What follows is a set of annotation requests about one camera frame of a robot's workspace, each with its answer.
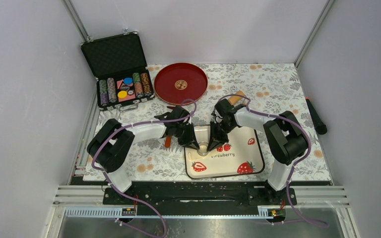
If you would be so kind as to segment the silver tape roll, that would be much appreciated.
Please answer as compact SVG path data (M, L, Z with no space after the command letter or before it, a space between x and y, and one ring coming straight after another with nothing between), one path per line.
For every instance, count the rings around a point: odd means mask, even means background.
M201 157L205 157L209 154L208 150L208 143L207 142L201 142L198 144L199 148L197 149L197 153Z

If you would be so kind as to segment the square strawberry ceramic plate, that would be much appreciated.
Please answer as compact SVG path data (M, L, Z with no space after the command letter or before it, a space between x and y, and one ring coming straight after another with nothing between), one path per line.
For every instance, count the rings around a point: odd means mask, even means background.
M210 126L194 128L198 143L207 142ZM256 130L236 127L228 134L229 142L209 152L205 157L195 149L185 148L186 173L191 179L210 179L259 174L265 164Z

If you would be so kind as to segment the wooden dough roller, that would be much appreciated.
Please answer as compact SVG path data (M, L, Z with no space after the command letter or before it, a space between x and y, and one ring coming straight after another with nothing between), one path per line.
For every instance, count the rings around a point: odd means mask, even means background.
M238 91L236 93L234 93L233 95L231 95L227 101L230 103L230 105L234 106L236 104L238 104L238 102L240 100L243 100L246 98L246 95L244 94L243 91Z

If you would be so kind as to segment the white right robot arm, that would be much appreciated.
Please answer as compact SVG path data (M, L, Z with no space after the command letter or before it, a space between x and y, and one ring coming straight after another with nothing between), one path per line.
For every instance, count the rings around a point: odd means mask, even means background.
M210 123L208 151L227 143L228 133L236 127L263 129L275 159L264 196L271 204L279 203L285 195L283 189L290 183L294 165L311 150L309 136L294 114L290 111L279 115L261 113L250 109L248 105L233 106L227 99L221 99L214 106L214 116L220 119Z

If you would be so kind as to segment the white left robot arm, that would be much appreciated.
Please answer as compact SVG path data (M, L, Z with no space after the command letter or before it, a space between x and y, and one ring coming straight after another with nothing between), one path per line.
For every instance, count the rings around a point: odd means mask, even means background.
M115 198L123 204L130 203L134 191L130 187L123 164L133 144L150 139L176 137L185 148L199 149L191 123L194 111L181 106L172 107L170 112L155 116L149 121L122 125L116 119L108 120L87 146L92 157L92 167L103 172L108 184L115 190Z

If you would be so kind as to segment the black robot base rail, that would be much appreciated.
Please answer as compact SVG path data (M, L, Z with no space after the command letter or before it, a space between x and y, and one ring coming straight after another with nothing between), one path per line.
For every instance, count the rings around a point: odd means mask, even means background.
M125 196L119 195L113 188L105 189L104 205L130 205L133 208L145 206L131 200L141 199L158 210L160 207L175 205L199 206L271 206L280 208L296 205L294 189L288 192L272 192L267 190L266 183L244 181L209 181L209 182L155 182L134 181L125 191Z

